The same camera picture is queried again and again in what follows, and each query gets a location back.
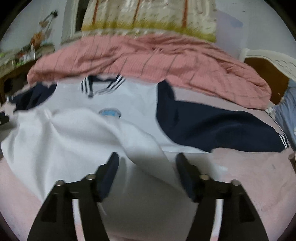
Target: shirt logo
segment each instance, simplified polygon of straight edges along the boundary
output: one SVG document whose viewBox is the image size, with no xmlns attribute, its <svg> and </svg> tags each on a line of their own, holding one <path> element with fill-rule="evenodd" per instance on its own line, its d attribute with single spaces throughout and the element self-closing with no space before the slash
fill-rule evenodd
<svg viewBox="0 0 296 241">
<path fill-rule="evenodd" d="M 116 108 L 106 108 L 106 109 L 102 109 L 99 112 L 99 115 L 115 116 L 117 118 L 120 118 L 121 117 L 121 112 Z"/>
</svg>

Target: pink blanket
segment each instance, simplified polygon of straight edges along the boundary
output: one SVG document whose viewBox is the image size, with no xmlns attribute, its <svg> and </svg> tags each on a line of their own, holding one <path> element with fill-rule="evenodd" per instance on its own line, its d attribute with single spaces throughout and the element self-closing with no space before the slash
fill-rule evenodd
<svg viewBox="0 0 296 241">
<path fill-rule="evenodd" d="M 44 56 L 30 84 L 77 75 L 115 73 L 217 96 L 246 108 L 266 109 L 271 90 L 256 71 L 215 45 L 178 35 L 85 37 Z"/>
</svg>

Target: curtain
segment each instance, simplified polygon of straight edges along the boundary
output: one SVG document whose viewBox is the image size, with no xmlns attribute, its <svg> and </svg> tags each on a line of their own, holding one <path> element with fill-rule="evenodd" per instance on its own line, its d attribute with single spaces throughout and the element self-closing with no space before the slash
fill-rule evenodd
<svg viewBox="0 0 296 241">
<path fill-rule="evenodd" d="M 215 42 L 215 0 L 90 0 L 82 31 L 174 32 Z"/>
</svg>

